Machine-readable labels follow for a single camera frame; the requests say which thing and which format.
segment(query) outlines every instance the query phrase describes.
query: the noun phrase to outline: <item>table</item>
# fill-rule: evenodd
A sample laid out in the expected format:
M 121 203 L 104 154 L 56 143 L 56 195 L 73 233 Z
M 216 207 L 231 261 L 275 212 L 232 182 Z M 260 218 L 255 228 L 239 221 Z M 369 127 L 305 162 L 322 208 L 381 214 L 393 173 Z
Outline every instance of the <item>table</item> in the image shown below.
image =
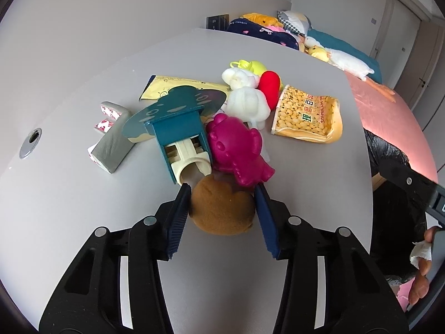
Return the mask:
M 276 169 L 266 188 L 314 227 L 349 227 L 369 250 L 369 159 L 344 73 L 285 46 L 197 29 L 128 57 L 61 97 L 40 126 L 37 148 L 24 160 L 17 154 L 0 177 L 0 278 L 34 326 L 96 227 L 131 227 L 179 189 L 155 140 L 137 144 L 112 175 L 90 161 L 86 149 L 99 140 L 93 126 L 102 118 L 100 102 L 136 112 L 146 105 L 137 99 L 150 75 L 222 82 L 222 71 L 240 59 L 259 60 L 285 83 L 339 99 L 343 136 L 338 142 L 321 145 L 264 133 Z M 272 259 L 256 218 L 248 233 L 231 237 L 206 234 L 188 220 L 179 251 L 171 262 L 160 262 L 159 269 L 176 334 L 272 332 L 286 262 Z M 323 276 L 319 284 L 317 323 L 322 324 Z

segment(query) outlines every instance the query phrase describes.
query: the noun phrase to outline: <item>black power outlet panel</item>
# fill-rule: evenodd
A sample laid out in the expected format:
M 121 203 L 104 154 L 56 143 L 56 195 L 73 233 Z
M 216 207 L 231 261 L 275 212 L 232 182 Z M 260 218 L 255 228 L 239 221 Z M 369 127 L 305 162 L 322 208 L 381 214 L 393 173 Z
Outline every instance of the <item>black power outlet panel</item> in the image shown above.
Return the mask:
M 209 30 L 226 31 L 229 27 L 229 15 L 210 16 L 207 18 L 206 28 Z

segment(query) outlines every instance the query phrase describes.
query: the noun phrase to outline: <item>brown fuzzy ball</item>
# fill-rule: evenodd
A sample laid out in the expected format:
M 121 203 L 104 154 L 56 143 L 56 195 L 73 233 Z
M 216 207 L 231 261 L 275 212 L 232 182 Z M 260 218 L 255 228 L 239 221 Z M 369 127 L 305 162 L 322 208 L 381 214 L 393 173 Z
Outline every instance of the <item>brown fuzzy ball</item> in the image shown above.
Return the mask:
M 233 193 L 231 185 L 204 177 L 193 189 L 190 217 L 203 231 L 214 235 L 237 235 L 252 227 L 255 202 L 248 192 Z

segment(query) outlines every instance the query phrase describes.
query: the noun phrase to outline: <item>soybean packet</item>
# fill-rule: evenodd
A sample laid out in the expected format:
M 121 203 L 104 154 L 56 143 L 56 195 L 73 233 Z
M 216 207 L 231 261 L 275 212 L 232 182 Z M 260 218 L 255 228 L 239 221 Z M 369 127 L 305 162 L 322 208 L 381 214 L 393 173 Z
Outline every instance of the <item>soybean packet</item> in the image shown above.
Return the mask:
M 159 99 L 160 97 L 166 96 L 170 89 L 181 85 L 190 85 L 197 89 L 220 90 L 225 93 L 225 95 L 229 95 L 231 91 L 229 86 L 223 84 L 206 83 L 204 81 L 192 79 L 164 77 L 163 75 L 152 75 L 139 100 Z
M 275 110 L 272 134 L 332 143 L 340 139 L 342 132 L 337 99 L 310 95 L 290 85 L 284 87 Z

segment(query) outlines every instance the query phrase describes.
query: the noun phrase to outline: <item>magenta bear toy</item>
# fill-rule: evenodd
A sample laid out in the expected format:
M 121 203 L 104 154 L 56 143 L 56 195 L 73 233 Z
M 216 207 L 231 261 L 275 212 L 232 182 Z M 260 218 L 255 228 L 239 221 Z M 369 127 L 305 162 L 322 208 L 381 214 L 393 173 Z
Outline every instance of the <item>magenta bear toy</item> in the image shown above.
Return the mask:
M 266 182 L 275 173 L 260 156 L 263 140 L 255 128 L 226 114 L 217 114 L 207 125 L 207 139 L 213 156 L 213 167 L 233 173 L 239 185 L 254 186 Z

